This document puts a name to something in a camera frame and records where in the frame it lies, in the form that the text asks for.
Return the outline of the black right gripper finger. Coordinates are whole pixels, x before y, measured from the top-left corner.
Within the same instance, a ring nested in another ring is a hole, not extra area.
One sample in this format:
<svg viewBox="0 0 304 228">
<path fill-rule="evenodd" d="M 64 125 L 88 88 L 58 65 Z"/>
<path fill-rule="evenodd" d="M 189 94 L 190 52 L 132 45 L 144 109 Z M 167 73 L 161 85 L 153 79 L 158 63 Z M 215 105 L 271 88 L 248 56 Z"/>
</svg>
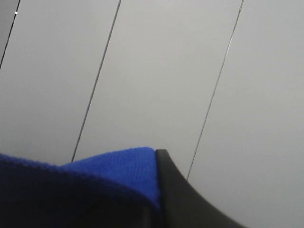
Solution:
<svg viewBox="0 0 304 228">
<path fill-rule="evenodd" d="M 163 223 L 167 228 L 242 228 L 204 199 L 165 149 L 156 150 Z"/>
</svg>

